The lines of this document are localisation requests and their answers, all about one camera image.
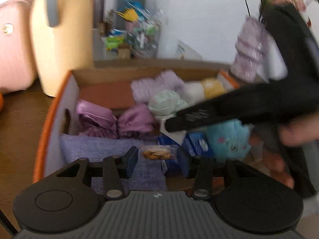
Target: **wooden table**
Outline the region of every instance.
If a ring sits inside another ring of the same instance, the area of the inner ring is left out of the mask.
[[[28,90],[4,96],[0,112],[0,208],[16,228],[13,199],[32,183],[35,154],[51,101],[42,92],[39,80]],[[0,238],[10,238],[2,226]]]

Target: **human hand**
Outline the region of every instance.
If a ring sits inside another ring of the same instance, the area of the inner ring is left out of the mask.
[[[303,143],[319,139],[319,113],[305,115],[292,120],[289,125],[281,126],[278,129],[281,142],[285,146],[295,147]],[[256,134],[252,134],[249,139],[250,145],[261,143]],[[275,180],[293,188],[293,178],[285,172],[285,162],[280,154],[270,152],[266,148],[263,151],[263,161],[270,170],[270,176]]]

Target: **purple satin bow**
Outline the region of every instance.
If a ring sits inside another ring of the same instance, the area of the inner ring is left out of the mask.
[[[108,108],[81,100],[77,114],[83,131],[80,135],[117,138],[137,138],[154,130],[154,118],[145,104],[129,108],[118,119]]]

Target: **clutter pile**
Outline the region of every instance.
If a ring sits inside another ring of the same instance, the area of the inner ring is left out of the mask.
[[[125,21],[125,29],[111,29],[114,11],[105,19],[103,38],[106,50],[118,52],[119,59],[131,57],[156,57],[161,22],[150,16],[140,3],[125,1],[122,12],[116,12]]]
[[[184,82],[165,70],[155,78],[82,87],[76,107],[78,135],[61,136],[62,153],[68,163],[80,157],[97,162],[138,147],[133,176],[122,181],[126,191],[165,191],[165,176],[181,174],[180,150],[218,162],[243,159],[249,152],[250,130],[239,120],[188,132],[168,133],[164,128],[177,111],[237,87],[223,70],[201,81]],[[102,178],[92,180],[95,191],[100,193],[102,187]]]

